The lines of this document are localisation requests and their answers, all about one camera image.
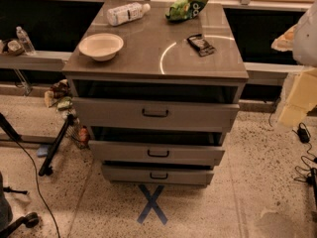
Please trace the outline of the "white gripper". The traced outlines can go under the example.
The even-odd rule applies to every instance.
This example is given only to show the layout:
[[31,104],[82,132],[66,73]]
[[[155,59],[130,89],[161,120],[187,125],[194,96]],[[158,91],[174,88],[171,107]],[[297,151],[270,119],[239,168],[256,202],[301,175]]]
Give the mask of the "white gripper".
[[[296,25],[290,27],[276,38],[271,47],[279,52],[293,49]],[[290,93],[278,117],[278,123],[286,127],[295,127],[317,106],[317,68],[308,67],[295,76]]]

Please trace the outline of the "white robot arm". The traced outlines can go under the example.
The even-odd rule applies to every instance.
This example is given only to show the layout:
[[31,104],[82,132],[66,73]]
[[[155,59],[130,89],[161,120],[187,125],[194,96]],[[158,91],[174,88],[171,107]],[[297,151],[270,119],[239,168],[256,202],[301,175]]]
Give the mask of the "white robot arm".
[[294,127],[317,106],[317,2],[271,47],[280,52],[292,51],[293,59],[304,66],[295,76],[278,118],[280,124]]

